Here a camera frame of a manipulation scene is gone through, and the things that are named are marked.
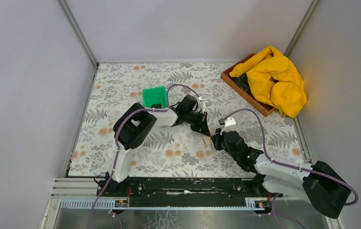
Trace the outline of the black VIP card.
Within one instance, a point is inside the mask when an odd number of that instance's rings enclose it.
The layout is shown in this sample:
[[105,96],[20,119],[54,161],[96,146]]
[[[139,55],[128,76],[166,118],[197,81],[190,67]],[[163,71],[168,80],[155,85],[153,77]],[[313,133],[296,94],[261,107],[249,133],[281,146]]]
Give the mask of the black VIP card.
[[153,105],[151,105],[151,108],[152,109],[162,109],[163,107],[162,107],[162,104],[153,104]]

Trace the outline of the green plastic bin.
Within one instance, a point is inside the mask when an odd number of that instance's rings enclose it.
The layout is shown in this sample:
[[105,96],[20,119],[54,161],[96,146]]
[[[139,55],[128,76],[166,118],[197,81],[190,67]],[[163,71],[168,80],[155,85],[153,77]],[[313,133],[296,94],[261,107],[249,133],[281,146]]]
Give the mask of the green plastic bin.
[[168,107],[166,88],[163,86],[143,89],[144,107],[151,108],[153,104],[162,104],[163,108]]

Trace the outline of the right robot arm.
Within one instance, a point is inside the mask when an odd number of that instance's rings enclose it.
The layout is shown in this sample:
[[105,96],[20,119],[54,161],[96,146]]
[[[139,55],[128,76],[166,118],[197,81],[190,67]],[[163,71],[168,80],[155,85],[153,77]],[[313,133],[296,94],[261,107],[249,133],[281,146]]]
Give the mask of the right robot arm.
[[262,150],[248,146],[236,131],[217,129],[210,138],[216,150],[224,150],[244,171],[255,174],[251,189],[256,196],[270,192],[300,198],[324,216],[337,219],[351,194],[346,182],[325,162],[291,165],[272,161]]

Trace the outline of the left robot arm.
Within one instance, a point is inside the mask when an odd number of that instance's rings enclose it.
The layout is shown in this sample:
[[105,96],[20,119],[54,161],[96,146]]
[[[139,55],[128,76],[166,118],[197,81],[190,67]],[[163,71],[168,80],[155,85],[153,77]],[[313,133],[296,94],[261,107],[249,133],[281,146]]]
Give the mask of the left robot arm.
[[107,187],[114,196],[120,196],[126,190],[124,180],[129,176],[131,162],[129,151],[139,147],[154,126],[187,123],[192,131],[205,136],[211,135],[206,111],[211,102],[204,101],[201,107],[199,102],[202,102],[202,97],[186,95],[182,101],[168,108],[147,108],[135,103],[119,118],[113,127],[118,150],[113,168],[109,172],[110,181]]

